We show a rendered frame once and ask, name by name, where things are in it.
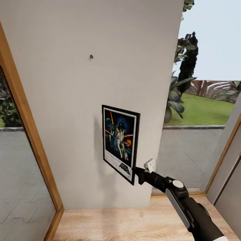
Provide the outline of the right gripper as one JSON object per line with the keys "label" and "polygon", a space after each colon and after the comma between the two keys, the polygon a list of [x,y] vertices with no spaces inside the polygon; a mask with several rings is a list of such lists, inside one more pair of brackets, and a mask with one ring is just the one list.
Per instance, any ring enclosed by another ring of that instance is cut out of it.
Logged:
{"label": "right gripper", "polygon": [[144,182],[147,182],[155,187],[155,181],[156,181],[157,177],[159,176],[159,174],[157,174],[155,172],[152,172],[152,173],[145,172],[145,169],[138,168],[138,167],[136,167],[136,169],[132,168],[132,171],[136,175],[138,175],[138,183],[140,185],[142,185]]}

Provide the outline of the poster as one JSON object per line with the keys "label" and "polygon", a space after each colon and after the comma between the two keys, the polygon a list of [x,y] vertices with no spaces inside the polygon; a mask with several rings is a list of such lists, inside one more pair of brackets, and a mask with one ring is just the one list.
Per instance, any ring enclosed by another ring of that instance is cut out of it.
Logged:
{"label": "poster", "polygon": [[103,160],[134,185],[140,113],[102,105]]}

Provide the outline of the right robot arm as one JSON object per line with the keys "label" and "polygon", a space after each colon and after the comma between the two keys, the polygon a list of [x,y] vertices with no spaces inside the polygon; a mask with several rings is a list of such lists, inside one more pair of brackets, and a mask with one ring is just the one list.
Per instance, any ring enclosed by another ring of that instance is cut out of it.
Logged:
{"label": "right robot arm", "polygon": [[185,185],[179,180],[168,176],[164,178],[153,172],[154,164],[156,164],[156,159],[151,158],[144,164],[146,169],[132,168],[132,171],[138,175],[138,183],[142,185],[147,182],[166,193],[183,224],[193,234],[195,241],[229,241],[212,222],[205,207],[189,197]]}

